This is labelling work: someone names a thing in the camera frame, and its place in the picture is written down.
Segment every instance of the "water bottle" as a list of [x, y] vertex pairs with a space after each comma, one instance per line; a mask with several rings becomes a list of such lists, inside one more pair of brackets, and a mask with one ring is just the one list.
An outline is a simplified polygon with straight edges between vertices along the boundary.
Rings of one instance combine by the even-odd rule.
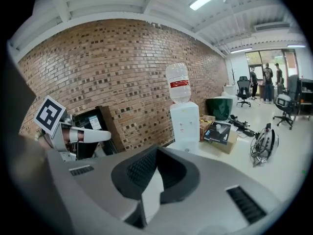
[[191, 89], [185, 64], [177, 63], [168, 66], [166, 68], [166, 78], [171, 99], [176, 104], [188, 102], [191, 96]]

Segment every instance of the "chair base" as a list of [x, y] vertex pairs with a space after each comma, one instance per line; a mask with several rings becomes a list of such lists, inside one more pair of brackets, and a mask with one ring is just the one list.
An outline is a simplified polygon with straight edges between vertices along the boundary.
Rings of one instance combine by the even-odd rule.
[[245, 99], [244, 99], [243, 101], [238, 102], [237, 104], [241, 104], [241, 107], [242, 107], [244, 104], [248, 104], [248, 105], [251, 107], [251, 103], [246, 102]]
[[273, 117], [273, 119], [275, 119], [275, 118], [281, 119], [279, 121], [279, 123], [277, 124], [277, 126], [279, 126], [280, 123], [282, 123], [282, 122], [287, 122], [287, 124], [289, 124], [289, 126], [290, 126], [289, 129], [290, 130], [292, 129], [292, 125], [293, 125], [293, 121], [294, 120], [291, 119], [291, 115], [290, 114], [287, 114], [286, 112], [284, 112], [282, 116], [274, 116]]

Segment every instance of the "black shelving unit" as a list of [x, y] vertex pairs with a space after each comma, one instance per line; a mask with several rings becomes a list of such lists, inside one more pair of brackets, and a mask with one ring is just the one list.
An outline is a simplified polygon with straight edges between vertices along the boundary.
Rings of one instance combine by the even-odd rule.
[[300, 79], [300, 83], [301, 92], [298, 116], [308, 116], [310, 119], [313, 115], [313, 80]]

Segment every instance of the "white ceiling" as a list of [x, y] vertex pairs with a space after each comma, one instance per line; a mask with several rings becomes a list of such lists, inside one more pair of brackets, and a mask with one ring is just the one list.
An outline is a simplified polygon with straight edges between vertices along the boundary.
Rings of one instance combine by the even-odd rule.
[[[52, 35], [85, 22], [130, 18], [163, 24], [189, 34], [223, 56], [245, 46], [283, 48], [305, 42], [280, 0], [212, 0], [197, 11], [195, 0], [36, 0], [32, 16], [10, 43], [16, 61]], [[255, 33], [254, 25], [288, 22], [289, 30]]]

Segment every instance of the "chair backrest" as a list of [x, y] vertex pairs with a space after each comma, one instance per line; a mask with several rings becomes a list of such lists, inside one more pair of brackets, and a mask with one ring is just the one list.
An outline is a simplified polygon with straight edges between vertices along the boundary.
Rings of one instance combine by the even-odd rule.
[[237, 84], [238, 84], [238, 88], [239, 88], [238, 96], [241, 98], [243, 96], [244, 96], [244, 98], [250, 97], [250, 80], [239, 80], [239, 81], [237, 81]]
[[292, 100], [296, 100], [296, 95], [299, 93], [299, 76], [292, 75], [288, 77], [287, 94]]
[[244, 81], [247, 81], [247, 80], [249, 80], [246, 76], [241, 76], [241, 77], [239, 77], [239, 81], [242, 81], [242, 80], [244, 80]]

